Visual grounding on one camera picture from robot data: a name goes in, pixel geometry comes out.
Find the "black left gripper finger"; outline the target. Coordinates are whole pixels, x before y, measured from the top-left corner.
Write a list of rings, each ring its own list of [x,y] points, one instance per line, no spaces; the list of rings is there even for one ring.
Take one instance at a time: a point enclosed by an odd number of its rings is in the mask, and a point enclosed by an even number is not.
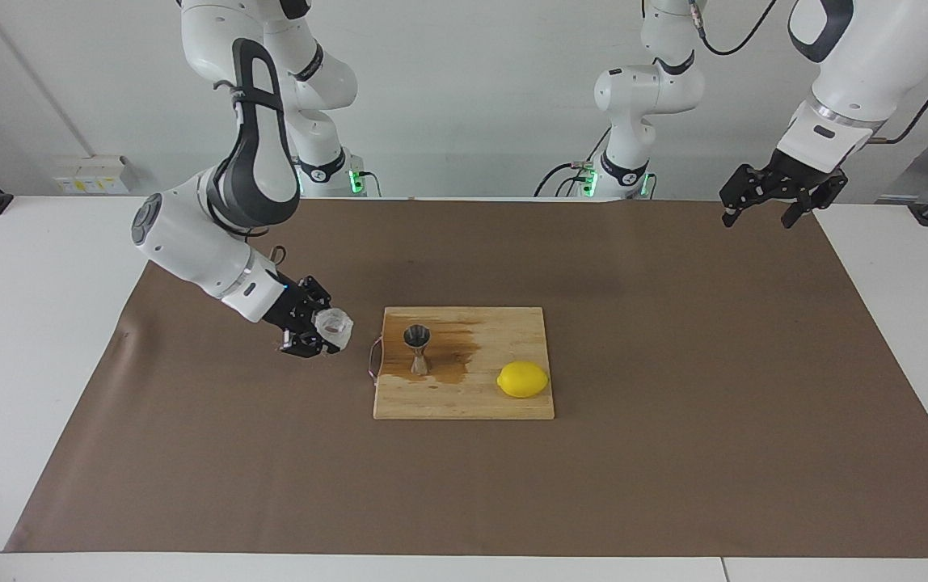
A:
[[[764,189],[765,179],[770,173],[753,168],[749,163],[741,163],[731,177],[719,190],[720,202],[723,204],[723,225],[731,228],[746,209],[752,209],[769,199]]]
[[[812,189],[797,188],[795,199],[782,215],[784,228],[792,228],[805,214],[814,213],[817,209],[828,209],[846,184],[848,184],[848,178],[845,173],[833,173]]]

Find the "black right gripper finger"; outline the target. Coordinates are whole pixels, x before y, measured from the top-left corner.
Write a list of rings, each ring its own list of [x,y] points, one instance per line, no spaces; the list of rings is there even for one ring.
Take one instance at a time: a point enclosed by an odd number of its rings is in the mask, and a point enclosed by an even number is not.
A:
[[[295,285],[297,291],[297,312],[317,314],[331,308],[331,295],[313,276],[300,279]]]
[[[337,354],[344,349],[344,327],[335,324],[321,325],[319,329],[305,332],[283,331],[279,351],[301,358],[321,354]]]

